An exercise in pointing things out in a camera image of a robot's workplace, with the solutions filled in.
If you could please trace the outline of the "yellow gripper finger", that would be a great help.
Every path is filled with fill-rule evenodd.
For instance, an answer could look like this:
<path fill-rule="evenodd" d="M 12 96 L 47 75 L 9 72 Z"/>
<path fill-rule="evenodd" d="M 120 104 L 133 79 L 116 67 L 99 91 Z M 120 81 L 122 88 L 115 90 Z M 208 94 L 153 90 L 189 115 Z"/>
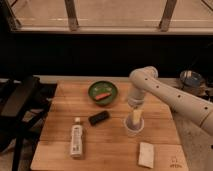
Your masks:
<path fill-rule="evenodd" d="M 141 109 L 134 109 L 133 110 L 132 121 L 133 121 L 134 125 L 137 125 L 137 124 L 140 123 L 141 114 L 142 114 L 142 110 Z"/>

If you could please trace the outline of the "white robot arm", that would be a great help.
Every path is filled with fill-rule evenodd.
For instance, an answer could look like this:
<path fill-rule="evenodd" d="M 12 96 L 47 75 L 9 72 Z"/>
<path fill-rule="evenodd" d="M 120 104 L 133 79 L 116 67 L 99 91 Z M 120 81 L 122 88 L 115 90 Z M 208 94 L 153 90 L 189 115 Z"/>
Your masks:
<path fill-rule="evenodd" d="M 213 136 L 213 103 L 164 84 L 157 78 L 158 71 L 153 66 L 133 70 L 129 75 L 128 104 L 139 107 L 144 103 L 145 93 L 149 92 Z"/>

